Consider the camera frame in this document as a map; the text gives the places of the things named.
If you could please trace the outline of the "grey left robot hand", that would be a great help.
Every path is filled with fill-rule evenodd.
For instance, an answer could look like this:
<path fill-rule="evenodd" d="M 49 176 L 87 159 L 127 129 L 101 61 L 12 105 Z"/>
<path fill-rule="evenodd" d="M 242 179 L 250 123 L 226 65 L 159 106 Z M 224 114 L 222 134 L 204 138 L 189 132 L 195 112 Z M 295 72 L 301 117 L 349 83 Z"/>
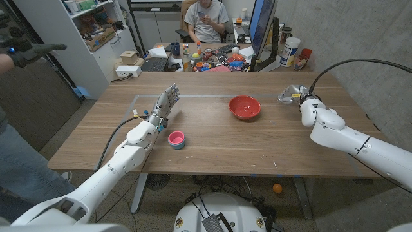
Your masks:
<path fill-rule="evenodd" d="M 148 122 L 154 126 L 160 125 L 160 121 L 168 117 L 173 106 L 179 101 L 179 95 L 179 87 L 175 83 L 162 92 L 149 114 Z"/>

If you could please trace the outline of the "standing person's gloved hand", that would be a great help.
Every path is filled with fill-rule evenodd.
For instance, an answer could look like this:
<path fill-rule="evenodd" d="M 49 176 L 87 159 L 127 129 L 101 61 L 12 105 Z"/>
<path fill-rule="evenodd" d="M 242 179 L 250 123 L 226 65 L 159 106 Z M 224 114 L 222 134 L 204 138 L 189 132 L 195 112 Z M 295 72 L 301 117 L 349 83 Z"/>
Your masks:
<path fill-rule="evenodd" d="M 24 68 L 30 63 L 34 63 L 42 56 L 53 50 L 65 50 L 65 44 L 32 44 L 32 47 L 27 51 L 18 51 L 15 48 L 10 48 L 6 53 L 14 62 L 14 65 Z"/>

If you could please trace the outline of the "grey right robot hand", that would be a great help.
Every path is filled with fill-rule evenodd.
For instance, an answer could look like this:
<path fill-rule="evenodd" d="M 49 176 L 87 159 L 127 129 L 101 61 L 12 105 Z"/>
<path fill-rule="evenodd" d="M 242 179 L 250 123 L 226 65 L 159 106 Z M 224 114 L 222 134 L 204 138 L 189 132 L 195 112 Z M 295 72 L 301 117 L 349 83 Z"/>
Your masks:
<path fill-rule="evenodd" d="M 293 84 L 286 87 L 277 99 L 283 104 L 302 104 L 303 98 L 309 93 L 309 88 L 306 86 Z"/>

